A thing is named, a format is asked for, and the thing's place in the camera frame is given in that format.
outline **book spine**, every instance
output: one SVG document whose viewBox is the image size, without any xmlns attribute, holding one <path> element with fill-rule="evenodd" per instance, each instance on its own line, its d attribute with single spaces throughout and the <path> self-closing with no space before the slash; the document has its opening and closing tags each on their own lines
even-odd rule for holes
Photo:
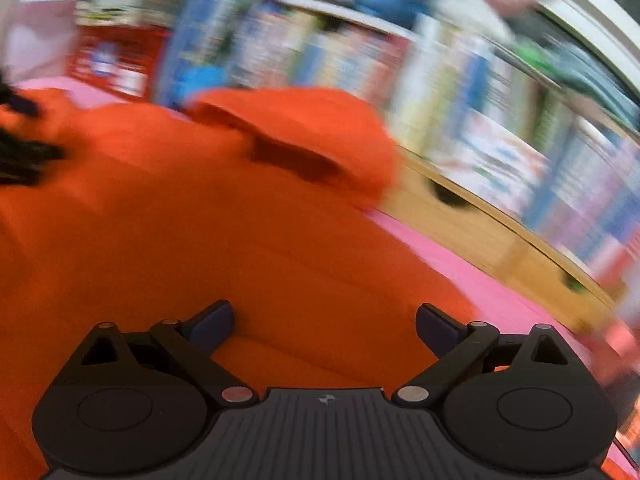
<svg viewBox="0 0 640 480">
<path fill-rule="evenodd" d="M 540 113 L 541 98 L 541 86 L 535 79 L 527 75 L 527 115 L 524 121 L 522 138 L 529 144 L 531 143 L 531 139 L 533 138 L 536 128 L 536 122 Z"/>
<path fill-rule="evenodd" d="M 640 154 L 636 154 L 631 167 L 626 168 L 623 173 L 619 173 L 619 176 L 622 179 L 620 190 L 607 203 L 606 209 L 578 246 L 576 254 L 582 261 L 589 262 L 593 259 L 606 233 L 612 230 L 616 219 L 619 218 L 620 211 L 626 207 L 625 205 L 633 195 L 638 195 L 640 192 Z"/>
<path fill-rule="evenodd" d="M 291 82 L 292 86 L 311 86 L 313 84 L 322 65 L 327 39 L 327 36 L 321 32 L 315 34 L 302 54 L 296 75 Z"/>
<path fill-rule="evenodd" d="M 554 142 L 555 130 L 561 118 L 563 104 L 560 95 L 548 90 L 542 99 L 542 108 L 538 117 L 538 124 L 531 137 L 531 145 L 543 155 L 547 155 Z"/>
<path fill-rule="evenodd" d="M 380 56 L 372 67 L 363 94 L 363 99 L 374 108 L 386 106 L 408 47 L 406 38 L 391 36 L 383 40 Z"/>
<path fill-rule="evenodd" d="M 585 173 L 587 182 L 580 209 L 565 228 L 560 243 L 569 253 L 577 251 L 581 242 L 594 227 L 597 219 L 623 186 L 620 172 L 632 170 L 638 145 L 629 138 L 618 138 L 613 153 L 604 153 L 602 163 L 592 174 Z"/>
<path fill-rule="evenodd" d="M 562 145 L 558 150 L 555 160 L 549 159 L 548 170 L 536 192 L 529 210 L 524 215 L 523 223 L 527 229 L 537 232 L 540 229 L 549 207 L 554 200 L 553 185 L 558 178 L 562 167 L 575 158 L 576 151 L 580 148 L 580 135 L 574 127 L 567 128 L 562 139 Z"/>
<path fill-rule="evenodd" d="M 156 81 L 154 102 L 172 107 L 179 103 L 184 74 L 193 65 L 193 51 L 202 38 L 203 24 L 220 0 L 186 0 L 174 33 L 166 46 Z"/>
<path fill-rule="evenodd" d="M 513 135 L 522 139 L 522 122 L 524 120 L 524 103 L 526 99 L 526 74 L 514 68 L 511 73 L 511 87 L 505 127 Z"/>
<path fill-rule="evenodd" d="M 207 20 L 204 27 L 204 33 L 200 38 L 197 46 L 194 47 L 194 54 L 198 62 L 204 62 L 207 57 L 213 57 L 217 54 L 222 44 L 223 31 L 226 23 L 232 17 L 232 11 L 236 6 L 237 0 L 220 0 L 217 8 Z"/>
<path fill-rule="evenodd" d="M 610 261 L 593 271 L 594 279 L 603 288 L 614 287 L 636 264 L 639 253 L 640 223 L 636 221 L 630 235 L 617 247 Z"/>
<path fill-rule="evenodd" d="M 367 81 L 371 78 L 374 67 L 384 53 L 386 43 L 382 38 L 373 36 L 362 49 L 359 63 L 356 65 L 356 75 L 350 87 L 350 93 L 362 98 L 366 91 Z"/>
<path fill-rule="evenodd" d="M 266 26 L 265 15 L 276 7 L 267 2 L 254 5 L 239 25 L 235 34 L 229 63 L 229 77 L 240 86 L 249 86 L 251 78 L 251 59 L 254 54 L 254 39 L 263 34 Z"/>
<path fill-rule="evenodd" d="M 584 194 L 585 174 L 591 175 L 602 162 L 602 154 L 610 149 L 610 142 L 587 120 L 578 120 L 579 145 L 575 158 L 562 164 L 561 171 L 552 185 L 554 203 L 550 206 L 545 222 L 536 231 L 550 244 L 558 243 L 562 228 L 580 207 Z"/>
<path fill-rule="evenodd" d="M 318 71 L 318 76 L 314 81 L 314 86 L 321 88 L 329 87 L 335 79 L 337 71 L 336 63 L 338 62 L 338 53 L 342 38 L 337 33 L 332 32 L 327 35 L 324 58 L 322 59 L 322 67 Z"/>
<path fill-rule="evenodd" d="M 338 82 L 336 86 L 344 91 L 351 91 L 357 77 L 358 64 L 361 62 L 362 51 L 369 39 L 369 33 L 352 27 L 348 30 L 348 46 L 339 64 Z"/>
<path fill-rule="evenodd" d="M 489 63 L 487 94 L 482 114 L 508 129 L 510 92 L 515 69 L 495 54 Z"/>
<path fill-rule="evenodd" d="M 467 33 L 459 32 L 456 34 L 447 52 L 442 72 L 436 80 L 436 88 L 434 88 L 430 99 L 431 106 L 427 108 L 426 134 L 418 152 L 427 158 L 430 158 L 433 152 L 440 148 L 440 143 L 446 136 L 446 120 L 453 107 L 465 66 L 472 57 L 469 50 L 470 40 Z"/>
<path fill-rule="evenodd" d="M 292 34 L 289 38 L 289 44 L 287 45 L 289 55 L 284 66 L 285 77 L 289 83 L 296 74 L 296 69 L 298 68 L 305 47 L 320 27 L 321 21 L 318 17 L 312 14 L 306 14 L 306 16 L 301 19 L 301 26 L 297 31 L 298 34 Z"/>
<path fill-rule="evenodd" d="M 269 14 L 266 21 L 264 36 L 255 47 L 251 88 L 263 88 L 270 84 L 273 65 L 280 49 L 283 31 L 287 25 L 286 17 L 280 12 Z"/>
<path fill-rule="evenodd" d="M 638 206 L 638 197 L 630 193 L 622 208 L 606 228 L 604 238 L 587 262 L 590 274 L 595 279 L 598 279 L 606 271 L 607 267 L 615 261 L 631 240 L 638 224 L 638 215 L 640 214 Z"/>
<path fill-rule="evenodd" d="M 290 16 L 276 17 L 260 67 L 262 72 L 261 86 L 264 88 L 277 88 L 286 83 L 282 70 L 287 52 L 284 43 L 290 28 L 292 28 Z"/>
<path fill-rule="evenodd" d="M 428 94 L 431 68 L 438 57 L 436 44 L 441 28 L 438 20 L 423 14 L 418 16 L 415 27 L 418 39 L 408 48 L 389 104 L 389 130 L 396 141 L 409 150 L 412 150 L 416 137 L 414 117 Z"/>
<path fill-rule="evenodd" d="M 447 125 L 444 128 L 444 136 L 452 140 L 459 140 L 462 136 L 462 126 L 466 114 L 473 108 L 476 95 L 483 91 L 484 66 L 488 63 L 490 44 L 483 38 L 474 38 L 463 71 L 458 95 L 453 103 Z"/>
</svg>

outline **orange fabric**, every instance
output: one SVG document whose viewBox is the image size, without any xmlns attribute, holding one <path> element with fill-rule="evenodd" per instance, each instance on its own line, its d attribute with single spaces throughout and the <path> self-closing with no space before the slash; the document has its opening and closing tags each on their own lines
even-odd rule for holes
<svg viewBox="0 0 640 480">
<path fill-rule="evenodd" d="M 611 477 L 611 480 L 636 480 L 637 478 L 624 471 L 610 458 L 605 460 L 602 470 Z"/>
<path fill-rule="evenodd" d="M 4 110 L 0 123 L 69 158 L 40 186 L 0 187 L 2 480 L 44 471 L 31 413 L 96 322 L 146 330 L 226 298 L 236 332 L 213 358 L 260 391 L 390 392 L 434 362 L 415 334 L 422 302 L 475 317 L 354 207 L 376 203 L 396 162 L 374 112 L 343 92 L 212 92 L 192 122 L 146 104 L 77 110 L 59 91 L 28 95 L 44 117 Z"/>
</svg>

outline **black plastic base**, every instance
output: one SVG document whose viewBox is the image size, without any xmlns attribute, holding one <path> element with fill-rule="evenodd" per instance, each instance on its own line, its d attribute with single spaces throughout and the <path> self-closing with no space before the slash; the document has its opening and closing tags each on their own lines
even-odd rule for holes
<svg viewBox="0 0 640 480">
<path fill-rule="evenodd" d="M 399 408 L 380 390 L 271 390 L 223 412 L 188 456 L 122 480 L 511 480 L 479 465 L 426 410 Z M 549 480 L 604 480 L 597 469 Z M 47 480 L 95 480 L 59 470 Z"/>
<path fill-rule="evenodd" d="M 616 414 L 548 324 L 501 335 L 425 304 L 417 336 L 440 360 L 391 400 L 273 388 L 261 402 L 209 358 L 233 325 L 219 301 L 145 333 L 95 326 L 34 411 L 46 478 L 606 478 Z"/>
</svg>

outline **green object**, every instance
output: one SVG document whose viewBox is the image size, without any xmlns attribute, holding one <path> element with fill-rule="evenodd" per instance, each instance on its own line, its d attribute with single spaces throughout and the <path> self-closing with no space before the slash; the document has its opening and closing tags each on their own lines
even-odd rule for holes
<svg viewBox="0 0 640 480">
<path fill-rule="evenodd" d="M 514 54 L 532 68 L 547 76 L 553 75 L 553 65 L 549 59 L 549 53 L 531 40 L 522 40 L 514 49 Z"/>
<path fill-rule="evenodd" d="M 586 290 L 585 286 L 568 272 L 564 273 L 564 284 L 574 292 L 580 293 Z"/>
</svg>

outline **bookshelf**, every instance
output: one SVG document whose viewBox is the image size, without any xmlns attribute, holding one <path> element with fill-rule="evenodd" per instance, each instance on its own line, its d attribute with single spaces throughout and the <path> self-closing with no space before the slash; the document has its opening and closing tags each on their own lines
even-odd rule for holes
<svg viewBox="0 0 640 480">
<path fill-rule="evenodd" d="M 612 316 L 615 298 L 564 254 L 428 161 L 398 150 L 402 175 L 380 207 L 383 212 L 539 304 L 574 332 L 593 330 Z M 443 202 L 433 184 L 462 200 Z"/>
</svg>

